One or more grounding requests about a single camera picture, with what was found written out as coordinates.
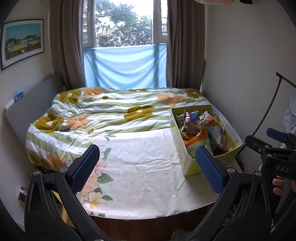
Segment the screw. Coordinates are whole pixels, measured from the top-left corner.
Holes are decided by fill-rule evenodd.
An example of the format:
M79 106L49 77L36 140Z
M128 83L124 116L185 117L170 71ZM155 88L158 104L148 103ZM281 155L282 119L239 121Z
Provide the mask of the screw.
M261 176L262 176L262 173L261 173L260 171L256 171L255 174L256 174L256 176L258 176L258 177L261 177Z
M228 171L229 173L235 173L235 169L232 168L232 167L228 168L227 171Z
M59 171L60 171L61 173L64 173L64 172L66 172L67 170L68 170L68 168L66 168L66 167L61 167Z
M39 174L40 174L40 171L39 170L36 170L36 171L33 172L33 175L34 176L38 176Z

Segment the hand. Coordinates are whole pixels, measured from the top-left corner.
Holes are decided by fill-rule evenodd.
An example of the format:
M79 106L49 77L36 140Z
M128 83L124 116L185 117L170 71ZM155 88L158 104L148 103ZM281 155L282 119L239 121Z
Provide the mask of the hand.
M273 189L274 194L281 196L283 193L284 178L280 176L276 176L276 178L273 179L272 184L276 186ZM292 185L293 191L296 192L296 181L292 181L291 185Z

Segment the picture frame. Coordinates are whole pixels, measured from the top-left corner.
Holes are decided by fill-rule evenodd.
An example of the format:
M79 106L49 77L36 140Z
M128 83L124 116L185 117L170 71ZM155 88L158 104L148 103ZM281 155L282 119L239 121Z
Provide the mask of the picture frame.
M1 70L44 52L44 20L4 23L1 33Z

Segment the blue fabric covering window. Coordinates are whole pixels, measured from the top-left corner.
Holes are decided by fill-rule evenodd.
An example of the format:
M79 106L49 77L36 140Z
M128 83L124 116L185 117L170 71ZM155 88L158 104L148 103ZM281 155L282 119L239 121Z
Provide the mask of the blue fabric covering window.
M166 44L84 49L87 87L166 87L165 66Z

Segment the cardboard box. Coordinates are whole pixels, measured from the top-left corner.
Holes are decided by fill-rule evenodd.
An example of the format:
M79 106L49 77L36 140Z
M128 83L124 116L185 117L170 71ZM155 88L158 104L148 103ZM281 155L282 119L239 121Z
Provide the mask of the cardboard box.
M225 154L215 156L215 158L219 159L224 165L228 164L229 162L232 162L236 154L238 153L238 151L242 148L243 143L240 137L238 136L238 134L233 129L233 127L229 124L229 122L225 119L225 117L214 106L194 105L194 106L171 108L170 130L172 132L173 139L176 145L183 174L185 176L189 176L189 175L193 175L201 172L201 169L199 168L196 160L191 158L186 150L183 139L179 132L177 121L175 119L176 115L183 114L184 109L188 112L193 112L198 110L199 115L201 115L205 111L208 111L208 113L211 114L213 117L215 116L217 117L217 121L224 127L225 136L232 150L229 152L226 152Z

